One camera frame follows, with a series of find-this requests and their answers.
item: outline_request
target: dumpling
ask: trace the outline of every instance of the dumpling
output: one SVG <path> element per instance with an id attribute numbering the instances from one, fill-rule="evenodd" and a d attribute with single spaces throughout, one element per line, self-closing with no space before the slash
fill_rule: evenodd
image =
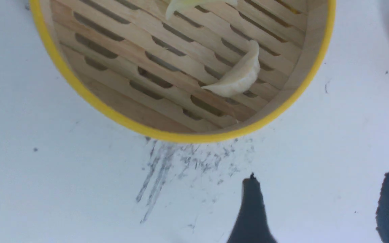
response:
<path id="1" fill-rule="evenodd" d="M 248 91 L 258 79 L 261 66 L 259 63 L 259 44 L 250 41 L 249 52 L 219 82 L 203 86 L 221 97 L 232 97 Z"/>

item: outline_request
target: white dumpling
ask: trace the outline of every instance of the white dumpling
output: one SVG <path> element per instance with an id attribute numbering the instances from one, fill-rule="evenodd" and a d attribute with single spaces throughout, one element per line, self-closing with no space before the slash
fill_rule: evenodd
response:
<path id="1" fill-rule="evenodd" d="M 238 4 L 238 0 L 172 0 L 166 10 L 166 19 L 169 20 L 175 11 L 219 1 L 229 3 L 232 6 L 236 6 Z"/>
<path id="2" fill-rule="evenodd" d="M 249 52 L 219 82 L 203 86 L 221 97 L 232 97 L 248 91 L 258 79 L 261 65 L 259 63 L 259 44 L 250 41 Z"/>

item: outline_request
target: white table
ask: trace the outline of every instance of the white table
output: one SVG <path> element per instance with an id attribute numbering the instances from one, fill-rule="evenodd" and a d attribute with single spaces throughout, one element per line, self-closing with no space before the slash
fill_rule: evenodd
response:
<path id="1" fill-rule="evenodd" d="M 94 110 L 55 69 L 25 3 L 0 0 L 0 243 L 225 243 L 252 171 L 280 243 L 381 242 L 389 0 L 338 0 L 304 95 L 261 131 L 204 145 L 147 141 Z"/>

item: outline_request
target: yellow rim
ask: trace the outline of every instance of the yellow rim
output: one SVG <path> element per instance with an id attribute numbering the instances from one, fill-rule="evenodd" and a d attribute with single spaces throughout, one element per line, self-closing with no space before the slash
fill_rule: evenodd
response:
<path id="1" fill-rule="evenodd" d="M 336 0 L 329 0 L 328 6 L 328 19 L 326 25 L 326 31 L 324 35 L 324 39 L 318 54 L 318 57 L 307 77 L 301 83 L 300 87 L 295 91 L 295 93 L 285 101 L 281 106 L 279 106 L 275 111 L 261 120 L 253 123 L 244 128 L 228 131 L 220 134 L 176 134 L 165 131 L 160 131 L 158 129 L 153 129 L 148 126 L 142 125 L 140 123 L 131 120 L 130 118 L 116 112 L 111 107 L 107 106 L 103 103 L 99 98 L 97 98 L 94 94 L 92 94 L 83 84 L 80 82 L 77 77 L 70 70 L 68 65 L 65 63 L 63 58 L 60 56 L 60 53 L 55 46 L 51 35 L 48 32 L 46 27 L 45 19 L 43 17 L 43 13 L 40 8 L 40 0 L 30 0 L 31 12 L 34 16 L 34 22 L 37 26 L 40 37 L 43 41 L 43 44 L 48 51 L 49 56 L 53 60 L 55 66 L 59 69 L 61 74 L 67 80 L 67 82 L 76 90 L 76 92 L 84 98 L 91 106 L 99 110 L 99 112 L 103 113 L 110 119 L 114 120 L 116 123 L 119 123 L 128 129 L 136 131 L 142 135 L 153 137 L 159 140 L 166 140 L 170 142 L 176 143 L 213 143 L 220 142 L 223 140 L 233 139 L 235 137 L 241 137 L 247 134 L 250 134 L 262 127 L 266 126 L 268 123 L 277 118 L 280 114 L 282 114 L 286 109 L 288 109 L 306 90 L 309 86 L 310 82 L 315 77 L 318 72 L 323 59 L 325 58 L 326 52 L 328 50 L 328 46 L 331 40 L 333 28 L 334 28 L 334 20 L 335 20 L 335 5 Z"/>

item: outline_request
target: steamer basket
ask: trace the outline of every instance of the steamer basket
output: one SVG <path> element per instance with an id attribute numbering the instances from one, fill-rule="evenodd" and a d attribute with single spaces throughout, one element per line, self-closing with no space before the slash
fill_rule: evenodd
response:
<path id="1" fill-rule="evenodd" d="M 328 49 L 335 0 L 210 3 L 165 19 L 170 0 L 31 0 L 48 53 L 92 106 L 148 137 L 227 140 L 265 126 L 307 88 Z M 201 89 L 258 41 L 244 94 Z"/>

